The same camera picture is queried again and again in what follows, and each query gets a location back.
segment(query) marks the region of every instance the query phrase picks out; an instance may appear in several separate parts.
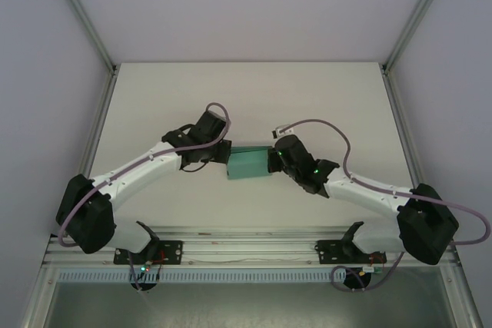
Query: pink cable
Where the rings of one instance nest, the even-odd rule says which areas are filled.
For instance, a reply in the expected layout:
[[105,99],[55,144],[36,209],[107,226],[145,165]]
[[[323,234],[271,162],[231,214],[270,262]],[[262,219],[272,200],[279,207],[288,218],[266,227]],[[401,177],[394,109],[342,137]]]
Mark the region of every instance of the pink cable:
[[[205,149],[206,147],[214,146],[215,144],[218,144],[224,136],[227,134],[229,131],[229,127],[231,126],[231,119],[229,118],[229,113],[228,110],[225,108],[224,105],[220,103],[209,103],[205,110],[209,110],[210,107],[219,107],[225,115],[225,126],[224,129],[222,130],[221,134],[218,135],[218,137],[207,143],[207,144],[201,144],[201,145],[192,145],[192,146],[185,146],[185,147],[173,147],[171,149],[166,149],[162,151],[158,151],[157,153],[154,154],[154,157],[160,157],[162,155],[170,154],[170,153],[177,153],[179,151],[187,151],[187,150],[198,150],[198,149]],[[134,162],[133,164],[127,166],[126,168],[123,168],[121,171],[119,171],[116,174],[113,174],[112,177],[109,178],[110,181],[114,181],[118,179],[119,177],[123,176],[124,174],[127,174],[129,171],[132,169],[135,169],[139,165],[142,165],[143,163],[146,163],[148,161],[152,160],[150,157],[143,157],[139,161]],[[104,186],[106,186],[108,182],[102,182],[96,187],[94,187],[92,190],[90,190],[71,210],[70,214],[65,218],[65,221],[60,227],[60,230],[58,231],[58,242],[60,245],[63,247],[74,247],[77,246],[77,244],[67,244],[66,242],[63,241],[63,234],[65,233],[65,230],[67,229],[68,224],[70,221],[73,219],[75,214],[78,212],[78,210],[91,198],[92,195],[94,195],[96,192],[101,190]]]
[[474,245],[474,244],[479,244],[481,242],[484,242],[487,238],[489,238],[489,236],[490,236],[490,222],[482,213],[480,213],[476,210],[470,209],[469,207],[465,207],[464,205],[451,203],[450,201],[433,199],[432,197],[426,197],[426,196],[414,195],[414,194],[406,194],[404,192],[399,192],[399,191],[396,191],[393,193],[393,191],[386,190],[384,188],[379,188],[379,187],[373,186],[371,184],[366,184],[365,182],[360,181],[356,177],[352,176],[352,174],[350,173],[350,171],[348,170],[348,167],[347,167],[348,157],[351,154],[351,150],[352,150],[351,142],[348,140],[347,135],[344,134],[344,132],[342,132],[342,130],[340,128],[338,128],[337,126],[335,126],[334,124],[327,122],[327,121],[324,121],[322,119],[304,119],[303,121],[289,124],[286,128],[282,128],[280,130],[280,132],[281,133],[285,132],[288,129],[291,129],[295,126],[298,126],[299,124],[304,124],[304,123],[326,124],[327,126],[333,128],[344,139],[345,144],[347,145],[347,151],[345,152],[344,161],[342,162],[342,168],[344,170],[345,175],[348,178],[350,178],[351,181],[358,184],[359,186],[365,187],[365,188],[372,190],[372,191],[380,192],[382,194],[406,197],[409,199],[415,199],[415,200],[420,200],[420,201],[428,201],[430,203],[441,205],[444,207],[451,207],[453,209],[458,209],[458,210],[461,210],[461,211],[464,211],[466,213],[474,215],[475,217],[479,218],[484,223],[485,232],[484,232],[484,235],[482,237],[479,237],[479,238],[474,239],[474,240],[453,241],[450,243],[451,245]]

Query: white wall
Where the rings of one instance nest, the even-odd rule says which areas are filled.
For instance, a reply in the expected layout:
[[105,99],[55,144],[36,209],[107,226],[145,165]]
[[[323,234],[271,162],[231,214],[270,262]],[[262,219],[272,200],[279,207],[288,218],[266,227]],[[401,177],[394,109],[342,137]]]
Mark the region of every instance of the white wall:
[[81,0],[124,61],[379,61],[417,0]]
[[[395,77],[427,181],[492,220],[492,1],[435,0]],[[483,226],[457,214],[457,239]],[[492,240],[460,247],[485,326],[492,326]]]
[[20,324],[106,70],[65,0],[0,0],[1,325]]

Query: green object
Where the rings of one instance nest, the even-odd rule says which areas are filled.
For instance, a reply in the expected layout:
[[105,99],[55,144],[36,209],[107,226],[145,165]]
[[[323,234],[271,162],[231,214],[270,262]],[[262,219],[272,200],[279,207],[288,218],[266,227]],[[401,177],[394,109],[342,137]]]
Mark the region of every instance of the green object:
[[228,162],[228,179],[270,176],[268,173],[269,146],[232,147]]

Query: purple cable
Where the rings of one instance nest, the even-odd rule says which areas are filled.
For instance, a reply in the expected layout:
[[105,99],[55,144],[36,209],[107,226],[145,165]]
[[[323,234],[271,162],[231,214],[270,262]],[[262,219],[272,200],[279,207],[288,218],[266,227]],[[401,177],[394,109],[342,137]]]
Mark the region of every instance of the purple cable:
[[342,168],[344,170],[345,175],[348,178],[350,178],[351,181],[358,184],[359,186],[365,187],[365,188],[372,190],[372,191],[380,192],[382,194],[393,195],[396,197],[401,196],[401,197],[406,197],[409,199],[415,199],[415,200],[420,200],[420,201],[428,201],[430,203],[441,205],[444,207],[451,207],[453,209],[458,209],[458,210],[464,211],[466,213],[472,214],[475,217],[479,218],[482,222],[484,222],[485,232],[484,232],[484,235],[482,237],[479,237],[475,240],[452,241],[450,243],[451,245],[474,245],[474,244],[479,244],[481,242],[484,242],[487,238],[489,238],[489,236],[490,236],[490,222],[482,213],[479,213],[476,210],[470,209],[469,207],[465,207],[463,205],[451,203],[450,201],[433,199],[432,197],[426,197],[426,196],[414,195],[414,194],[406,194],[404,192],[399,192],[399,191],[393,192],[390,190],[386,190],[384,188],[379,188],[379,187],[373,186],[371,184],[366,184],[365,182],[358,180],[356,177],[353,177],[351,175],[351,173],[349,172],[348,167],[347,167],[348,157],[349,157],[351,150],[352,150],[351,142],[348,140],[347,135],[344,134],[341,131],[341,129],[338,128],[337,126],[335,126],[334,124],[327,122],[327,121],[324,121],[322,119],[304,119],[303,121],[289,124],[286,128],[281,129],[280,132],[285,132],[286,130],[288,130],[290,128],[293,128],[295,126],[298,126],[299,124],[304,124],[304,123],[326,124],[327,126],[333,128],[344,139],[345,144],[347,145],[347,151],[345,152],[344,161],[342,163]]
[[357,280],[359,281],[359,283],[361,284],[361,286],[364,286],[364,284],[362,283],[362,279],[359,277],[359,275],[357,274],[357,272],[351,268],[348,268],[348,267],[344,267],[343,265],[338,265],[336,266],[335,268],[333,268],[331,270],[331,273],[330,273],[330,283],[331,283],[331,286],[335,287],[337,290],[341,291],[341,292],[365,292],[365,291],[371,291],[371,290],[376,290],[378,287],[381,287],[383,284],[385,284],[391,277],[391,275],[393,275],[394,271],[397,269],[397,266],[398,264],[401,262],[401,259],[403,258],[403,255],[405,253],[401,253],[400,256],[396,259],[396,261],[394,262],[394,264],[391,266],[391,268],[389,269],[389,271],[386,273],[386,275],[383,277],[382,280],[380,280],[379,282],[377,282],[375,285],[373,286],[369,286],[369,287],[365,287],[365,288],[362,288],[360,290],[354,290],[354,289],[346,289],[346,288],[343,288],[343,287],[339,287],[337,284],[335,284],[334,282],[334,275],[335,275],[335,272],[339,269],[345,269],[348,273],[354,275]]
[[[153,158],[160,157],[162,155],[166,155],[166,154],[170,154],[170,153],[177,153],[179,151],[205,149],[206,147],[214,146],[215,144],[217,144],[218,142],[220,142],[224,138],[224,136],[227,134],[227,132],[229,131],[229,127],[231,126],[231,119],[229,118],[229,113],[228,113],[227,109],[225,108],[225,106],[222,105],[222,104],[220,104],[220,103],[209,103],[207,105],[207,107],[205,108],[205,110],[208,111],[210,109],[210,107],[214,107],[214,106],[215,107],[219,107],[224,112],[224,115],[225,115],[225,126],[224,126],[224,129],[222,130],[221,134],[219,134],[218,137],[215,140],[213,140],[213,141],[211,141],[211,142],[209,142],[207,144],[192,145],[192,146],[185,146],[185,147],[173,147],[171,149],[166,149],[166,150],[158,151],[157,153],[154,154]],[[109,180],[110,181],[114,181],[114,180],[118,179],[119,177],[123,176],[124,174],[127,174],[132,169],[135,169],[139,165],[142,165],[143,163],[146,163],[147,161],[150,161],[150,160],[154,160],[154,159],[151,159],[150,157],[143,157],[139,161],[136,161],[133,164],[127,166],[124,169],[122,169],[118,173],[113,174],[113,176],[110,177]],[[85,204],[85,202],[88,201],[91,198],[92,195],[94,195],[96,192],[98,192],[99,190],[101,190],[107,184],[108,184],[108,182],[102,182],[102,183],[100,183],[99,185],[97,185],[96,187],[94,187],[92,190],[90,190],[74,206],[74,208],[71,210],[70,214],[65,218],[65,221],[61,225],[60,231],[58,232],[58,242],[60,243],[60,245],[62,245],[63,247],[74,247],[74,246],[77,246],[77,244],[75,244],[75,243],[73,243],[73,244],[67,244],[66,242],[64,242],[63,241],[63,234],[65,233],[65,230],[67,229],[67,226],[70,223],[70,221],[73,219],[73,217],[78,212],[78,210]]]
[[138,284],[137,274],[135,273],[135,265],[133,265],[133,257],[131,257],[131,252],[128,251],[128,262],[130,263],[130,273],[133,277],[133,281],[135,282],[135,286],[137,287],[137,291],[140,291],[140,284]]

